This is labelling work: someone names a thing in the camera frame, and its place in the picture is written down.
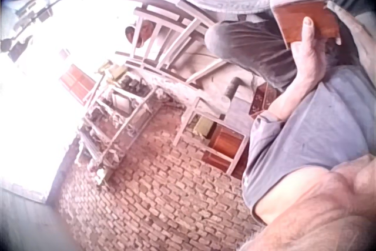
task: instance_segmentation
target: white wooden chair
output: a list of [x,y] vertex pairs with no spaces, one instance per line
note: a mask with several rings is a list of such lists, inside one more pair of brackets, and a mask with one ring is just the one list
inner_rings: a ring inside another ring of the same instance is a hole
[[[162,76],[176,82],[183,83],[193,89],[199,89],[200,86],[196,81],[202,77],[214,72],[219,67],[226,64],[222,59],[215,59],[202,70],[192,74],[188,78],[183,78],[180,75],[172,72],[171,68],[174,63],[188,50],[194,43],[198,42],[204,45],[204,34],[208,27],[215,24],[204,11],[188,3],[185,0],[180,0],[177,5],[164,0],[130,0],[140,2],[141,7],[135,8],[133,13],[138,16],[136,22],[135,34],[133,36],[132,49],[130,53],[123,51],[116,51],[115,54],[124,56],[126,58],[125,65],[133,69],[142,69],[154,75]],[[151,6],[167,11],[168,14],[175,14],[178,20],[166,16],[164,13],[151,11]],[[183,24],[184,20],[190,21],[189,24]],[[143,56],[137,56],[136,44],[140,35],[142,22],[149,20],[156,23],[155,29],[147,42],[147,47]],[[162,27],[167,27],[169,32],[164,38],[159,52],[155,59],[150,59],[150,51],[155,43],[158,34]],[[174,33],[178,33],[176,39],[169,45],[169,42]]]

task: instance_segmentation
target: yellow object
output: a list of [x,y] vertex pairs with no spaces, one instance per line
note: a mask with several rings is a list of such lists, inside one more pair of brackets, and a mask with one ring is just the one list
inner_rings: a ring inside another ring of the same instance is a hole
[[212,128],[214,122],[205,118],[201,117],[199,121],[197,122],[196,126],[193,128],[193,133],[195,135],[203,136],[204,138],[207,137],[207,135],[210,132],[210,129]]

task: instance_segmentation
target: fingernail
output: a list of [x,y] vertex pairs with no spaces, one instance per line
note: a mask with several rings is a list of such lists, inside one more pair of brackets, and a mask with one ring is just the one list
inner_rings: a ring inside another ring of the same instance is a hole
[[312,20],[311,20],[310,17],[305,17],[303,22],[307,26],[311,26],[312,25]]

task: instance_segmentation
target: wooden plank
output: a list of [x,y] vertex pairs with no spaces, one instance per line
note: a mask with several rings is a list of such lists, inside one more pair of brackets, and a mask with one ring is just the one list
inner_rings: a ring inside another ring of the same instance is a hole
[[162,14],[158,14],[156,12],[144,9],[144,8],[139,8],[136,7],[135,10],[133,11],[133,14],[144,18],[148,19],[152,22],[155,22],[157,24],[161,24],[162,26],[166,26],[170,29],[173,29],[174,31],[177,32],[183,32],[184,29],[186,28],[186,25],[183,25],[179,21],[172,20],[171,18],[164,16]]
[[150,50],[152,49],[152,46],[154,44],[154,41],[156,40],[158,34],[159,34],[159,31],[162,27],[162,25],[158,22],[156,22],[157,25],[154,27],[154,31],[149,39],[149,43],[147,45],[147,48],[146,48],[146,51],[145,51],[145,54],[143,55],[143,59],[142,59],[142,62],[145,61],[145,59],[147,59],[147,57],[149,56],[149,53],[150,53]]
[[[145,8],[139,8],[139,7],[135,8],[135,10],[133,11],[133,14],[138,17],[142,17],[143,19],[147,19],[152,22],[159,23],[162,26],[170,28],[176,32],[183,32],[187,28],[187,26],[182,23],[182,20],[184,20],[184,18],[182,17],[180,17],[178,20],[173,20],[162,14],[158,14],[156,12],[147,10]],[[194,38],[196,41],[202,44],[205,44],[204,35],[199,31],[193,31],[190,37]]]
[[97,127],[92,121],[90,121],[87,117],[84,117],[83,121],[95,131],[100,140],[102,140],[104,143],[110,143],[111,139],[104,132],[102,132],[102,130]]
[[164,41],[162,43],[162,46],[159,49],[157,56],[155,57],[155,62],[156,62],[155,66],[159,62],[160,57],[164,53],[164,51],[165,51],[166,47],[168,46],[169,42],[171,41],[173,35],[174,35],[174,30],[170,29],[169,32],[167,33],[166,37],[164,38]]
[[135,57],[136,47],[137,47],[137,42],[138,42],[138,40],[139,40],[139,36],[140,36],[140,31],[141,31],[141,27],[142,27],[142,22],[143,22],[143,19],[142,19],[141,17],[139,17],[139,18],[137,19],[137,24],[136,24],[135,33],[133,34],[132,52],[130,53],[131,57]]
[[164,64],[166,64],[173,52],[175,52],[184,41],[190,36],[190,34],[201,24],[200,20],[194,19],[191,23],[187,26],[187,28],[177,37],[177,39],[172,43],[170,48],[167,50],[164,58],[158,62],[157,69],[160,69]]
[[85,105],[85,109],[86,111],[89,109],[90,107],[90,104],[92,103],[93,101],[93,98],[95,97],[95,94],[96,92],[98,91],[99,87],[100,87],[100,84],[102,83],[103,79],[105,78],[105,74],[102,75],[102,77],[100,78],[100,80],[96,83],[96,85],[94,86],[94,88],[90,91],[90,98],[89,100],[87,101],[86,105]]
[[170,62],[167,64],[166,69],[169,69],[172,64],[179,60],[179,58],[187,52],[187,50],[192,46],[194,42],[195,39],[189,38],[188,41],[180,47],[180,50],[178,50],[171,56]]
[[207,65],[204,69],[194,73],[192,76],[190,76],[188,79],[187,79],[187,83],[191,83],[191,82],[194,82],[206,75],[208,75],[209,73],[215,71],[216,69],[222,67],[224,64],[226,64],[227,61],[224,61],[222,59],[218,59],[218,60],[215,60],[213,63],[210,63],[209,65]]
[[235,167],[236,167],[236,165],[238,164],[238,162],[239,162],[239,160],[240,160],[240,157],[241,157],[241,155],[243,154],[243,152],[244,152],[244,150],[245,150],[245,148],[246,148],[246,146],[247,146],[247,144],[248,144],[248,141],[249,141],[249,136],[245,136],[245,137],[243,138],[243,140],[241,141],[241,144],[240,144],[240,146],[239,146],[239,148],[238,148],[238,150],[237,150],[237,152],[236,152],[236,155],[235,155],[234,159],[231,160],[231,162],[230,162],[230,166],[229,166],[229,168],[228,168],[227,171],[226,171],[226,173],[227,173],[229,176],[231,176],[232,173],[234,172]]
[[176,146],[179,143],[179,140],[182,137],[182,134],[184,130],[186,129],[188,123],[190,122],[191,118],[193,117],[196,107],[199,104],[200,100],[201,100],[201,97],[199,96],[196,97],[195,100],[193,101],[193,104],[190,105],[189,108],[186,110],[186,114],[184,115],[188,115],[188,116],[186,116],[185,120],[180,125],[179,131],[177,132],[174,138],[174,141],[172,142],[173,146]]
[[201,149],[204,149],[205,151],[208,151],[210,152],[211,154],[214,154],[214,155],[217,155],[218,157],[221,157],[222,159],[232,163],[233,159],[226,156],[225,154],[213,149],[213,148],[210,148],[208,146],[206,146],[205,144],[203,144],[202,142],[200,142],[199,140],[195,139],[195,138],[191,138],[190,136],[187,136],[187,135],[182,135],[183,139],[185,139],[186,141],[188,141],[189,143],[193,143],[194,145],[196,145],[197,147],[201,148]]
[[237,130],[235,127],[233,127],[232,125],[227,124],[225,121],[220,120],[220,119],[218,119],[217,117],[214,117],[212,114],[209,114],[209,113],[203,112],[203,111],[198,110],[198,109],[196,109],[195,112],[196,112],[198,115],[204,116],[205,118],[208,118],[208,119],[212,120],[213,122],[216,122],[216,123],[218,123],[218,124],[220,124],[220,125],[222,125],[222,126],[225,126],[225,127],[229,128],[229,129],[235,131],[235,132],[238,132],[238,130]]
[[142,66],[142,58],[139,56],[135,56],[135,58],[131,58],[128,53],[116,51],[116,55],[125,56],[127,57],[127,61],[124,63],[127,67],[130,67],[132,69],[139,69],[141,71],[148,71],[152,73],[153,75],[159,75],[162,78],[172,79],[173,81],[183,83],[184,85],[197,90],[201,89],[201,87],[195,83],[186,83],[186,79],[182,76],[179,76],[176,73],[171,72],[170,70],[166,69],[156,69],[155,68],[155,62],[153,60],[147,60],[144,62],[144,66]]
[[167,10],[171,13],[182,16],[182,17],[187,18],[189,20],[194,19],[190,13],[187,13],[186,11],[178,8],[173,3],[167,2],[167,1],[164,1],[164,0],[131,0],[131,1],[141,2],[144,5],[151,5],[151,6],[154,6],[154,7],[158,7],[160,9]]
[[126,118],[125,122],[122,124],[122,126],[120,127],[120,129],[116,132],[116,134],[111,139],[110,144],[107,146],[107,148],[101,154],[100,158],[98,159],[98,164],[100,164],[100,163],[103,162],[104,157],[106,156],[106,154],[111,149],[111,147],[112,147],[113,143],[115,142],[115,140],[119,137],[119,135],[123,132],[123,130],[125,129],[125,127],[127,127],[127,125],[136,116],[136,114],[141,109],[141,107],[152,97],[152,95],[156,92],[157,88],[154,88],[152,91],[150,91],[150,93],[144,98],[144,100],[142,100],[141,103],[138,104],[137,107],[133,110],[132,114],[130,114],[130,116],[128,118]]
[[117,86],[115,85],[111,85],[111,88],[116,91],[116,92],[119,92],[121,95],[124,95],[124,96],[127,96],[129,98],[133,98],[133,99],[136,99],[136,100],[142,100],[143,97],[141,96],[138,96],[138,95],[135,95],[133,93],[130,93],[124,89],[121,89],[121,88],[118,88]]
[[186,0],[180,0],[176,4],[176,6],[179,7],[181,10],[184,10],[185,12],[193,15],[195,18],[199,19],[208,28],[213,26],[216,23],[216,21],[211,16],[209,16],[203,10],[194,6],[192,3],[189,3]]

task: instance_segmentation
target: man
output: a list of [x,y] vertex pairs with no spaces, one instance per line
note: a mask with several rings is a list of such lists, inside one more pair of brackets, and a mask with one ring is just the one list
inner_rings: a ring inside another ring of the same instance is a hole
[[268,226],[242,251],[365,250],[376,238],[376,42],[358,23],[376,34],[372,1],[333,1],[349,11],[328,6],[358,57],[325,54],[307,17],[292,53],[275,22],[224,22],[206,36],[214,53],[284,91],[251,130],[243,198]]

